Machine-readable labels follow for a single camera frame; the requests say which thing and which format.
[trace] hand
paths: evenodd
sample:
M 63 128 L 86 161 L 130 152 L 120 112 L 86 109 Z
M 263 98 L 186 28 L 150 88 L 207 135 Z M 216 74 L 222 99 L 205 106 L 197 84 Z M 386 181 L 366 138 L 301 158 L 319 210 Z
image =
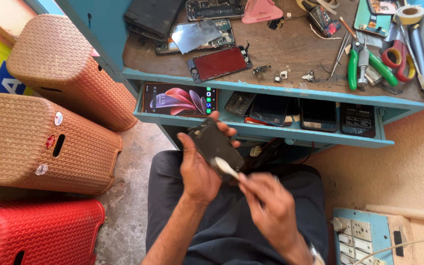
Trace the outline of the hand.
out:
M 214 111 L 209 117 L 217 121 L 219 112 Z M 237 133 L 236 129 L 229 128 L 227 124 L 222 122 L 217 122 L 217 127 L 225 136 L 233 136 Z M 197 152 L 196 146 L 189 135 L 180 132 L 177 136 L 184 148 L 183 162 L 180 167 L 184 183 L 183 196 L 187 196 L 188 199 L 200 204 L 208 205 L 217 196 L 222 179 L 211 165 L 204 160 L 202 155 Z M 231 141 L 230 143 L 235 148 L 240 146 L 238 141 Z
M 240 190 L 261 234 L 290 264 L 312 264 L 313 258 L 297 230 L 295 203 L 271 173 L 239 173 Z

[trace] wristwatch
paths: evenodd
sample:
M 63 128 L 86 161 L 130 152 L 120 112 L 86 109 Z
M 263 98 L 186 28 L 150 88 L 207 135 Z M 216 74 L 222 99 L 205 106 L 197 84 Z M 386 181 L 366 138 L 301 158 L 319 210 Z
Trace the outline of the wristwatch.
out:
M 322 255 L 320 255 L 320 252 L 315 248 L 315 246 L 310 243 L 310 254 L 313 257 L 313 265 L 325 265 L 325 261 L 322 258 Z

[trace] wall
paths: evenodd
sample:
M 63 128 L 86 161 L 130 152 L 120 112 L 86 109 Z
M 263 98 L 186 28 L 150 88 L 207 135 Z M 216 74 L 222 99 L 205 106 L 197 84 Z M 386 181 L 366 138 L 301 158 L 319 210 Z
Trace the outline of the wall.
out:
M 390 147 L 336 146 L 310 157 L 321 172 L 332 206 L 364 209 L 366 204 L 424 209 L 424 111 L 385 126 Z M 424 239 L 424 221 L 411 220 L 414 240 Z M 415 246 L 424 264 L 424 243 Z
M 36 15 L 22 0 L 0 0 L 0 35 L 15 43 L 27 21 Z

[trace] red scissors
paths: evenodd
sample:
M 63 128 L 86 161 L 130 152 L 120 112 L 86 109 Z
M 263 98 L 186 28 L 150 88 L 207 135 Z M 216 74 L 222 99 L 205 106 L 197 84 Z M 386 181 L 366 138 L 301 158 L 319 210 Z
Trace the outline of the red scissors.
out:
M 392 53 L 395 56 L 395 63 L 393 63 L 389 59 L 389 53 Z M 397 79 L 401 82 L 408 82 L 415 77 L 415 65 L 413 64 L 412 58 L 409 55 L 409 51 L 407 50 L 407 46 L 400 41 L 400 40 L 394 40 L 392 47 L 386 49 L 382 53 L 382 62 L 392 69 L 398 68 Z M 405 70 L 405 66 L 409 64 L 409 75 L 405 76 L 403 74 Z

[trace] smartphone wallpaper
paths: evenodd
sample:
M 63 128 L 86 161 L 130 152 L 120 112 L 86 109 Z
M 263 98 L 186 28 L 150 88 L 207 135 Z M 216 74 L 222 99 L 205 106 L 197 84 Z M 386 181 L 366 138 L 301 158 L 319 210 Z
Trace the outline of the smartphone wallpaper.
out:
M 206 116 L 217 108 L 215 88 L 147 83 L 144 89 L 143 109 L 146 113 Z

